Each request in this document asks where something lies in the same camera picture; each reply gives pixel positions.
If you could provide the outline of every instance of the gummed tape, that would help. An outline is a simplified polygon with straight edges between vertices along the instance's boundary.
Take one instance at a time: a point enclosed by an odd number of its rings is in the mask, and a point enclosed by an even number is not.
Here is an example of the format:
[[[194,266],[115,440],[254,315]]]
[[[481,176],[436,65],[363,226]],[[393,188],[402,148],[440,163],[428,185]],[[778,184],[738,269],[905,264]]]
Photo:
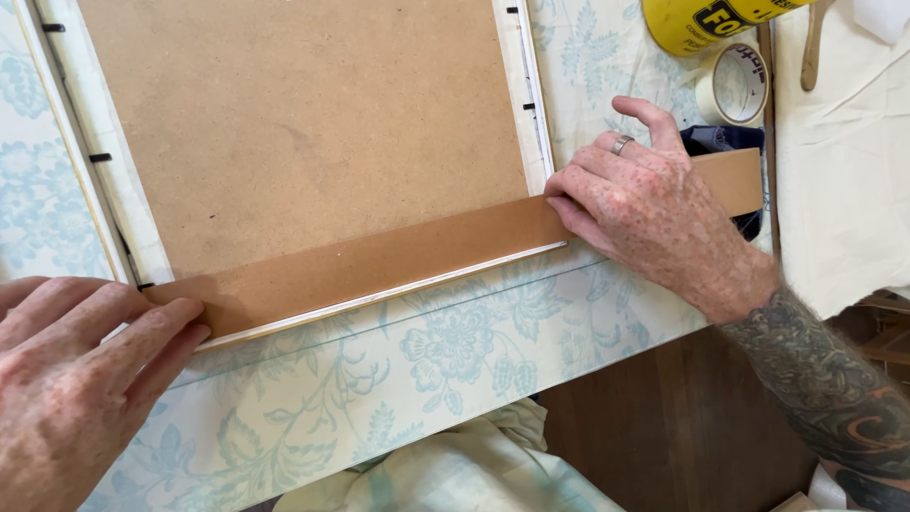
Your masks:
[[[740,112],[725,112],[717,101],[715,75],[724,56],[732,57],[745,75],[747,96]],[[695,102],[708,124],[744,127],[762,118],[770,94],[766,70],[758,50],[745,43],[730,43],[713,51],[697,69],[683,77],[683,82],[695,81]]]

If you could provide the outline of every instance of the silver ring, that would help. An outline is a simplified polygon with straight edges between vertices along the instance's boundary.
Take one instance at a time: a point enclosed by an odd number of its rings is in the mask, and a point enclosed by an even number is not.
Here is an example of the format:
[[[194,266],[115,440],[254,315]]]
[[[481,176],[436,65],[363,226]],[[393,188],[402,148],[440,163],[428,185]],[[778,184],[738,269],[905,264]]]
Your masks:
[[[622,147],[625,146],[625,143],[629,142],[630,140],[635,140],[635,139],[629,137],[628,135],[621,135],[619,138],[616,139],[616,142],[613,142],[613,149],[611,149],[610,152],[612,154],[616,155],[617,157],[620,156],[620,151],[622,151]]]

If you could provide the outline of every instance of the forearm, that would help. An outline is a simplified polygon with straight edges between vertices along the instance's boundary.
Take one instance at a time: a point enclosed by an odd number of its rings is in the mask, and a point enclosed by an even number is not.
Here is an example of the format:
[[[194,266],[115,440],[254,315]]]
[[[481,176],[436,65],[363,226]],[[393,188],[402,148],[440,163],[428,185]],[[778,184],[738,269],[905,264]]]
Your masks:
[[[857,505],[910,510],[910,403],[886,377],[785,287],[718,327]]]

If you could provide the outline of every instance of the wooden spatula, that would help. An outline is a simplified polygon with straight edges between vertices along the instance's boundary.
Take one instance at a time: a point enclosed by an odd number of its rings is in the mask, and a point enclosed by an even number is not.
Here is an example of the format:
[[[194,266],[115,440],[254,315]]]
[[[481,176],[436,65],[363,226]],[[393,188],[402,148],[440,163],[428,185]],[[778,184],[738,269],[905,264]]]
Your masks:
[[[809,4],[809,34],[805,38],[803,73],[799,79],[804,91],[814,89],[815,81],[818,80],[818,47],[822,42],[822,22],[828,7],[833,3],[834,0],[815,0]]]

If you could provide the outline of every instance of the hand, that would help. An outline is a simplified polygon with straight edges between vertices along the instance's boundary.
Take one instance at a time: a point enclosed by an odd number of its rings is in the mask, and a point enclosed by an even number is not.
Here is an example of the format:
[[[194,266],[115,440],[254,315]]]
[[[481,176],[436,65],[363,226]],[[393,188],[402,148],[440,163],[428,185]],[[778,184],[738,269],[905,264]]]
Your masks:
[[[740,236],[693,171],[669,112],[632,97],[612,104],[648,127],[652,146],[629,141],[616,156],[621,134],[602,133],[550,177],[547,202],[566,229],[711,321],[744,318],[778,287],[774,259]]]
[[[4,510],[71,511],[85,501],[208,336],[187,324],[202,310],[189,299],[156,306],[99,279],[0,284]],[[100,344],[121,323],[130,325]]]

